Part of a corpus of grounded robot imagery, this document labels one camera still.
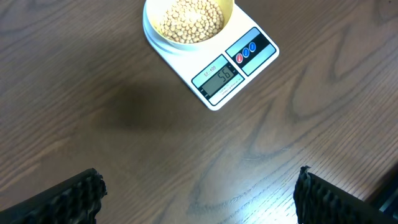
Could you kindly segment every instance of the red button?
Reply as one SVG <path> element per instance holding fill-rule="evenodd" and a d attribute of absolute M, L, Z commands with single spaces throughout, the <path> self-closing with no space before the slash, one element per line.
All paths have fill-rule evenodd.
<path fill-rule="evenodd" d="M 242 63 L 243 62 L 243 55 L 241 53 L 236 55 L 236 62 Z"/>

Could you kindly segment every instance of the white scale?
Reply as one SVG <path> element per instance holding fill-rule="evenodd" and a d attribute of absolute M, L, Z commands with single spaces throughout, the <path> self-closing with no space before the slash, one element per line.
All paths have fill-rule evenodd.
<path fill-rule="evenodd" d="M 154 30 L 146 5 L 143 26 L 147 40 L 213 111 L 224 106 L 279 55 L 278 46 L 237 5 L 224 29 L 209 39 L 217 38 L 212 44 L 188 50 L 179 49 Z"/>

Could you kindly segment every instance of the button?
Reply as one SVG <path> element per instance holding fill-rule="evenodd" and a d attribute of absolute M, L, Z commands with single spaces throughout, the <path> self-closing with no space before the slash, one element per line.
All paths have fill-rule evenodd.
<path fill-rule="evenodd" d="M 250 51 L 247 47 L 243 48 L 243 57 L 247 58 L 250 54 Z"/>
<path fill-rule="evenodd" d="M 251 52 L 254 52 L 254 51 L 256 50 L 256 44 L 255 44 L 254 42 L 251 42 L 251 43 L 249 44 L 249 50 L 250 50 Z"/>
<path fill-rule="evenodd" d="M 243 62 L 243 55 L 241 53 L 236 55 L 236 62 L 242 63 Z"/>

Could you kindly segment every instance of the bowl of chickpeas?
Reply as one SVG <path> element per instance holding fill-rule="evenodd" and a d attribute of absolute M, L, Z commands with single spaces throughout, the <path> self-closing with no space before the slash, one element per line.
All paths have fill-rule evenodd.
<path fill-rule="evenodd" d="M 154 30 L 180 49 L 204 47 L 227 25 L 234 0 L 147 0 Z"/>

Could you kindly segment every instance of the wood grain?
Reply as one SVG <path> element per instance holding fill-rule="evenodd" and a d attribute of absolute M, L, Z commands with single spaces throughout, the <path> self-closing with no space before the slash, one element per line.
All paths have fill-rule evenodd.
<path fill-rule="evenodd" d="M 398 162 L 398 1 L 236 1 L 279 58 L 208 110 L 144 0 L 0 2 L 0 210 L 87 168 L 99 223 L 296 223 L 299 167 L 360 199 Z"/>

